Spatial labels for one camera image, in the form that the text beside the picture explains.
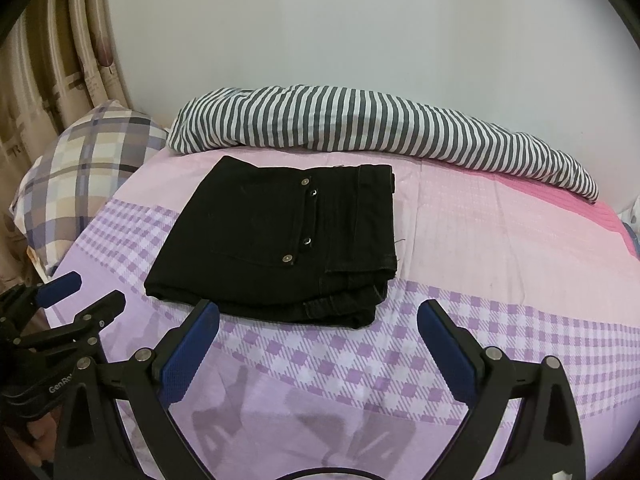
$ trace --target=bed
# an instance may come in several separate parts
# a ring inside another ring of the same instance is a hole
[[[399,270],[375,323],[362,330],[222,316],[186,398],[171,408],[216,478],[264,480],[319,465],[421,478],[465,414],[417,334],[426,298],[484,346],[521,360],[561,358],[588,478],[620,452],[640,410],[640,262],[608,206],[534,181],[373,152],[165,149],[67,253],[56,275],[80,272],[82,289],[53,308],[50,322],[69,322],[117,288],[127,306],[101,333],[110,360],[154,346],[177,326],[189,309],[146,297],[142,284],[181,209],[225,154],[257,166],[391,164]],[[516,409],[478,478],[495,467]],[[121,412],[143,468],[160,478],[131,412]]]

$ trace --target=white wall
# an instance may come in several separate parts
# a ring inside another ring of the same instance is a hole
[[[621,209],[640,193],[640,51],[606,0],[108,0],[130,97],[170,124],[221,86],[385,91],[528,131]]]

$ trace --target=blue pad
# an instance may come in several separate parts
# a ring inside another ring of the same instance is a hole
[[[452,331],[459,328],[446,316],[447,327],[434,309],[425,301],[418,307],[418,332],[444,377],[453,398],[467,406],[475,405],[476,372],[460,348]]]
[[[208,303],[160,372],[162,389],[158,398],[164,409],[184,398],[219,328],[218,306]]]
[[[80,290],[82,279],[75,271],[66,273],[52,282],[42,285],[36,292],[36,305],[49,308]]]

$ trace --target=black pants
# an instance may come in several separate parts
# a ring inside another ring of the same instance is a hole
[[[145,280],[160,300],[268,321],[359,328],[397,270],[391,166],[256,168],[224,156]]]

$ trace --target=beige curtain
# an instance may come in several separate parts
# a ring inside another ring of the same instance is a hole
[[[107,24],[104,0],[32,0],[0,45],[0,291],[45,279],[8,212],[23,176],[94,106],[127,106]]]

